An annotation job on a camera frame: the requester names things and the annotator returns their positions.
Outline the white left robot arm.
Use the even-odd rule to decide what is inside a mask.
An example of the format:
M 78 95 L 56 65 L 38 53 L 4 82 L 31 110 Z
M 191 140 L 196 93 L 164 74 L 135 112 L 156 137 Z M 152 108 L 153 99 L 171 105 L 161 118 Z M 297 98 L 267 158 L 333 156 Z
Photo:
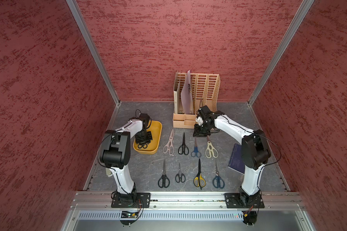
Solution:
M 148 115 L 132 117 L 127 124 L 116 130 L 107 130 L 98 150 L 99 165 L 109 170 L 117 184 L 116 194 L 121 203 L 134 203 L 137 193 L 128 163 L 131 157 L 131 139 L 139 148 L 147 148 L 152 135 L 147 129 L 151 125 Z

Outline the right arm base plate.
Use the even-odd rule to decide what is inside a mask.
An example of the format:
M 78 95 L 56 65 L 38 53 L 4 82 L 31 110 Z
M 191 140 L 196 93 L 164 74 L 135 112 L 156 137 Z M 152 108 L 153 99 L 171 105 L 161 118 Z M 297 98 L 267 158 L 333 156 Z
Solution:
M 246 209 L 246 208 L 265 208 L 260 193 L 248 196 L 246 193 L 225 193 L 225 203 L 227 208 Z

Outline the blue handled small scissors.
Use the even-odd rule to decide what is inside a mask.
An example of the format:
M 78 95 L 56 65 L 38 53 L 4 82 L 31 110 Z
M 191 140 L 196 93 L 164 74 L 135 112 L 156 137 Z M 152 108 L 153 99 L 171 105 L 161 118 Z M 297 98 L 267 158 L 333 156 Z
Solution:
M 195 141 L 194 141 L 194 149 L 191 152 L 191 157 L 201 158 L 201 153 L 199 152 L 199 149 L 198 149 L 198 144 L 197 144 L 197 138 L 196 137 L 195 137 Z

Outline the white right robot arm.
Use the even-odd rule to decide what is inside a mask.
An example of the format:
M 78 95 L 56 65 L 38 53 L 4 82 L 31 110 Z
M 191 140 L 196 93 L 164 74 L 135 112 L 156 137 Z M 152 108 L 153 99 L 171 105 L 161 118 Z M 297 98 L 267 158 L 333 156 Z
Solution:
M 201 113 L 196 117 L 194 137 L 206 137 L 212 129 L 221 130 L 241 145 L 241 157 L 245 165 L 241 193 L 247 197 L 259 193 L 259 178 L 263 167 L 271 157 L 270 147 L 262 130 L 252 130 L 230 119 L 226 114 L 216 111 Z

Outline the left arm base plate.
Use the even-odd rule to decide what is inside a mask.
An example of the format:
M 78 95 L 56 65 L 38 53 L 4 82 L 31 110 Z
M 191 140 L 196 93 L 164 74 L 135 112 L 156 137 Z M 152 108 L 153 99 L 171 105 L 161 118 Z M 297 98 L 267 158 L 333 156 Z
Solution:
M 149 208 L 151 193 L 133 191 L 130 194 L 115 192 L 111 195 L 112 208 Z

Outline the pink handled scissors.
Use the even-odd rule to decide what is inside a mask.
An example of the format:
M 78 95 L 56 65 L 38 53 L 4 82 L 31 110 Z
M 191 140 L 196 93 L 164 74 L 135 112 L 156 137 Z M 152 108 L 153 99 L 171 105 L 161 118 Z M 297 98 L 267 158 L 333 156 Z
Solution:
M 174 144 L 173 144 L 173 139 L 174 139 L 174 129 L 171 130 L 169 140 L 167 144 L 163 147 L 163 153 L 166 154 L 168 153 L 170 156 L 174 155 Z

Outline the yellow black handled scissors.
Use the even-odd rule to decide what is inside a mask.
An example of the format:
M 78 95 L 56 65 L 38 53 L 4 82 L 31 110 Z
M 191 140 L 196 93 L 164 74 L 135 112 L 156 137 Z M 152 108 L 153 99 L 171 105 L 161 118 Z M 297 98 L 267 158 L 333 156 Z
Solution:
M 202 174 L 201 174 L 201 161 L 200 161 L 200 159 L 198 160 L 198 173 L 194 177 L 193 184 L 195 185 L 195 187 L 198 187 L 201 190 L 202 190 L 202 188 L 204 188 L 206 186 L 206 181 L 202 177 Z

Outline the cream handled kitchen scissors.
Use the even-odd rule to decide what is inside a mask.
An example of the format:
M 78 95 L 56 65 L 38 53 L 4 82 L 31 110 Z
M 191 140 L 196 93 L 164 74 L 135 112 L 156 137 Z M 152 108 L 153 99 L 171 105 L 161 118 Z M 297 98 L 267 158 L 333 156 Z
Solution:
M 213 146 L 211 140 L 210 140 L 210 136 L 207 136 L 207 148 L 206 148 L 206 151 L 205 151 L 205 156 L 207 158 L 218 158 L 219 156 L 219 153 L 218 151 L 216 150 L 216 148 Z

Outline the dark blue handled scissors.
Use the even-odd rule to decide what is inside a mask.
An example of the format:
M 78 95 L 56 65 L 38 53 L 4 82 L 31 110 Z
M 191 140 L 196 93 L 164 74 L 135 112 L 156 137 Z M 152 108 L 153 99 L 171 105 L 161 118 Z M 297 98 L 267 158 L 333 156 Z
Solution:
M 213 178 L 213 186 L 216 189 L 223 189 L 225 187 L 225 182 L 219 175 L 219 169 L 218 169 L 217 161 L 215 162 L 215 167 L 216 167 L 216 175 Z

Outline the small grey handled scissors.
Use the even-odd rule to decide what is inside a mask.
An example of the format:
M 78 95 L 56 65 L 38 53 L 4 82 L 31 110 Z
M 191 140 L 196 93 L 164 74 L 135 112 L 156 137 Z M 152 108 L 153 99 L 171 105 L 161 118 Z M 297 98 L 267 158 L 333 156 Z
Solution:
M 181 171 L 181 165 L 179 164 L 178 173 L 175 176 L 175 182 L 176 183 L 184 183 L 185 181 L 186 181 L 186 176 Z

